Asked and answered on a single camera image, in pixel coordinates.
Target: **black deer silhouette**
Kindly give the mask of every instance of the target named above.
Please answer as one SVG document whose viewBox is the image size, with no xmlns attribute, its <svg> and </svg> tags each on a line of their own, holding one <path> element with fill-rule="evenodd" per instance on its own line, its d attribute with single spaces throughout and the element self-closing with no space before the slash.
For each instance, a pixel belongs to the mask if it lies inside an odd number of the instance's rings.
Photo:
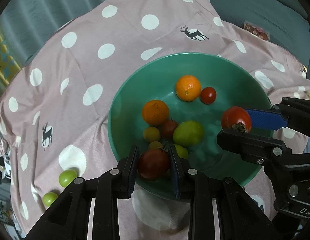
<svg viewBox="0 0 310 240">
<path fill-rule="evenodd" d="M 201 41 L 200 39 L 196 38 L 197 36 L 201 37 L 203 40 L 205 40 L 205 38 L 207 38 L 209 40 L 208 37 L 206 37 L 205 35 L 201 34 L 199 32 L 199 30 L 197 30 L 196 32 L 193 32 L 193 33 L 190 33 L 188 30 L 188 27 L 185 26 L 185 27 L 182 27 L 180 28 L 179 30 L 182 32 L 182 33 L 185 33 L 187 37 L 191 38 L 192 40 L 198 40 L 198 41 Z"/>
<path fill-rule="evenodd" d="M 45 126 L 43 126 L 43 128 L 42 128 L 42 130 L 43 130 L 43 137 L 42 137 L 42 144 L 43 144 L 43 146 L 44 146 L 44 150 L 46 149 L 46 139 L 47 138 L 49 138 L 49 145 L 50 145 L 50 141 L 51 141 L 51 143 L 52 143 L 52 128 L 53 127 L 51 127 L 51 129 L 49 129 L 48 131 L 46 131 L 46 127 L 47 127 L 47 125 L 48 125 L 49 123 L 47 122 L 46 124 L 45 124 Z"/>
</svg>

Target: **orange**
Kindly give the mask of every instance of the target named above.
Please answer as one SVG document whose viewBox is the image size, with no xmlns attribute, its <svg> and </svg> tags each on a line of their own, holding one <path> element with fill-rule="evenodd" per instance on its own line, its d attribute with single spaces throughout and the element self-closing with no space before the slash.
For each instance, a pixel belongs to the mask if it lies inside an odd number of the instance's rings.
<svg viewBox="0 0 310 240">
<path fill-rule="evenodd" d="M 182 76 L 175 86 L 176 95 L 179 99 L 191 102 L 200 96 L 202 86 L 199 80 L 191 75 Z"/>
<path fill-rule="evenodd" d="M 142 117 L 151 126 L 160 126 L 168 119 L 168 106 L 161 100 L 147 102 L 142 110 Z"/>
</svg>

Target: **bowl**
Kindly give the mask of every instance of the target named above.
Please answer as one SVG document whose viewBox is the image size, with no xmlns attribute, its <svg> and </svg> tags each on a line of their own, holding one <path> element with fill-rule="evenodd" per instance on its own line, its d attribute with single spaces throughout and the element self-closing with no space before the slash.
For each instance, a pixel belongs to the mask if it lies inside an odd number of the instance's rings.
<svg viewBox="0 0 310 240">
<path fill-rule="evenodd" d="M 183 75 L 197 77 L 202 89 L 213 87 L 216 101 L 205 105 L 199 98 L 181 101 L 175 84 Z M 260 170 L 261 166 L 244 162 L 240 155 L 222 150 L 216 143 L 223 112 L 231 106 L 270 109 L 270 101 L 259 83 L 244 69 L 221 57 L 204 53 L 180 53 L 153 60 L 135 71 L 116 93 L 108 116 L 108 138 L 117 161 L 129 154 L 137 144 L 140 154 L 147 150 L 143 130 L 148 127 L 142 118 L 142 108 L 150 100 L 164 101 L 170 115 L 178 123 L 187 120 L 200 122 L 205 135 L 200 144 L 188 148 L 192 168 L 208 177 L 232 177 L 242 187 Z M 272 137 L 272 131 L 252 128 L 251 133 Z M 139 176 L 138 185 L 167 199 L 175 199 L 169 177 L 145 181 Z"/>
</svg>

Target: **screw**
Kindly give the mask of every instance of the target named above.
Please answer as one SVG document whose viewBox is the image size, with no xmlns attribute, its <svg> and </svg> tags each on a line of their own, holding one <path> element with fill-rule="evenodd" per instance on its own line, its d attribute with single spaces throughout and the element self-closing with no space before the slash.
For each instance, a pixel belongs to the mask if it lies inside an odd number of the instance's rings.
<svg viewBox="0 0 310 240">
<path fill-rule="evenodd" d="M 74 179 L 75 184 L 81 184 L 82 182 L 83 182 L 83 179 L 81 177 Z"/>
<path fill-rule="evenodd" d="M 197 171 L 196 171 L 196 169 L 189 169 L 189 170 L 188 170 L 188 173 L 189 173 L 190 175 L 196 175 L 196 174 L 197 174 Z"/>
<path fill-rule="evenodd" d="M 293 184 L 289 188 L 289 195 L 292 197 L 296 197 L 298 194 L 298 186 L 296 184 Z"/>
<path fill-rule="evenodd" d="M 232 184 L 232 183 L 234 182 L 234 180 L 233 180 L 232 178 L 230 178 L 230 177 L 227 177 L 227 178 L 225 178 L 224 180 L 225 180 L 225 182 L 226 182 L 227 184 Z"/>
<path fill-rule="evenodd" d="M 264 160 L 263 160 L 263 159 L 258 159 L 258 160 L 257 160 L 257 163 L 258 163 L 258 164 L 263 164 L 263 163 L 264 163 Z"/>
<path fill-rule="evenodd" d="M 278 147 L 275 147 L 274 149 L 273 149 L 273 153 L 276 155 L 276 156 L 280 156 L 280 155 L 282 155 L 282 149 L 281 148 L 278 148 Z"/>
<path fill-rule="evenodd" d="M 118 169 L 112 169 L 112 170 L 110 170 L 110 173 L 112 175 L 117 175 L 117 174 L 119 174 L 119 170 Z"/>
</svg>

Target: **polka dot blanket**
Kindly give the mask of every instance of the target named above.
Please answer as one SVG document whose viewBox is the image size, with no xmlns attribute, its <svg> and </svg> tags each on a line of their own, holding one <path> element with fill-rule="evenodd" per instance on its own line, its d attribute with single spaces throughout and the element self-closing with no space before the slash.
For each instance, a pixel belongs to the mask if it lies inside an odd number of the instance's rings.
<svg viewBox="0 0 310 240">
<path fill-rule="evenodd" d="M 116 167 L 107 117 L 122 83 L 147 62 L 185 51 L 235 62 L 273 104 L 284 96 L 307 99 L 310 81 L 302 64 L 221 21 L 208 0 L 106 0 L 54 33 L 0 99 L 0 131 L 12 151 L 12 206 L 26 233 L 45 212 L 43 195 L 63 190 L 63 170 L 76 168 L 92 179 Z M 307 142 L 288 128 L 274 136 L 294 153 L 302 153 Z M 270 219 L 275 216 L 274 192 L 263 170 L 245 190 Z M 189 208 L 136 185 L 129 200 L 118 202 L 121 239 L 187 239 Z M 218 235 L 217 217 L 215 222 Z"/>
</svg>

